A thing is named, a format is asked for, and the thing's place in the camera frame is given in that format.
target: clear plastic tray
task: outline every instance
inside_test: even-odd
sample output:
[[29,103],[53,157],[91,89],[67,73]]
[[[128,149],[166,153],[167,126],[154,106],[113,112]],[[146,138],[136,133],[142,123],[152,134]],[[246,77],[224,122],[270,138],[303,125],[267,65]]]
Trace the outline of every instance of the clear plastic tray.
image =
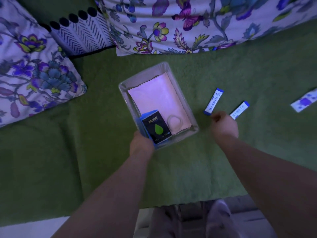
[[141,113],[138,110],[136,104],[134,103],[132,97],[129,95],[128,90],[135,88],[161,74],[167,73],[168,77],[178,95],[178,98],[180,99],[181,104],[184,107],[184,110],[192,124],[192,126],[188,129],[184,129],[174,135],[172,135],[172,137],[170,137],[168,140],[159,143],[156,145],[156,149],[162,148],[162,147],[166,147],[168,145],[171,145],[173,143],[179,142],[181,140],[183,140],[184,138],[187,138],[195,133],[197,133],[199,131],[199,126],[196,122],[196,119],[192,113],[192,110],[190,109],[188,103],[185,100],[185,97],[182,93],[182,91],[180,90],[180,87],[176,81],[176,79],[174,78],[174,75],[171,71],[170,66],[168,65],[167,62],[162,62],[159,63],[151,68],[148,68],[134,76],[132,76],[131,78],[128,78],[127,80],[121,82],[119,84],[119,89],[120,92],[131,112],[131,115],[133,117],[133,120],[135,122],[135,124],[137,125],[138,130],[141,132],[141,134],[145,137],[147,137],[146,131],[142,125],[142,122],[140,120],[141,117]]

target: black packet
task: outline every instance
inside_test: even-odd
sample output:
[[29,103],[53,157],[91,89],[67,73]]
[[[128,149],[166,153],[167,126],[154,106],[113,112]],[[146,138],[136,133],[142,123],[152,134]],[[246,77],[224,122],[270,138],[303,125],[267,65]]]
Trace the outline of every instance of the black packet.
[[172,136],[170,129],[158,111],[143,119],[142,122],[154,144],[158,144]]

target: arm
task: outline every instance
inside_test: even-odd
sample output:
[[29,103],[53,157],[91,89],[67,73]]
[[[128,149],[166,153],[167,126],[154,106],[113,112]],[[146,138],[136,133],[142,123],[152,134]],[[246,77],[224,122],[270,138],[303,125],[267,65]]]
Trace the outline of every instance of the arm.
[[317,234],[317,173],[238,140],[225,112],[212,116],[212,132],[236,175],[279,237]]
[[154,151],[139,132],[130,157],[105,180],[53,235],[53,238],[133,237],[147,164]]

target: floral cushion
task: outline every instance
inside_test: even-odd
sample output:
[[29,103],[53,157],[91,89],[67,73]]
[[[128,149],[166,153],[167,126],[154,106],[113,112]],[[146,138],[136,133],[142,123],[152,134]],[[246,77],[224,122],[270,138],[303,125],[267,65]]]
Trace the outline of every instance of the floral cushion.
[[0,0],[0,127],[85,91],[49,32],[15,0]]
[[218,50],[317,18],[317,0],[95,0],[117,55]]

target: hand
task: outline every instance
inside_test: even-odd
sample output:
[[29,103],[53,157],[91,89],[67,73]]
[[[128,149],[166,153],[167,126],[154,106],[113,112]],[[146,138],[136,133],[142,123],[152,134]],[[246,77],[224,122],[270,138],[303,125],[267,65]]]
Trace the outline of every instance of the hand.
[[130,156],[143,152],[149,158],[154,152],[153,141],[143,137],[139,131],[135,131],[133,140],[130,144]]
[[211,115],[211,132],[215,137],[216,143],[222,140],[224,136],[239,137],[239,130],[237,122],[226,112],[220,111]]

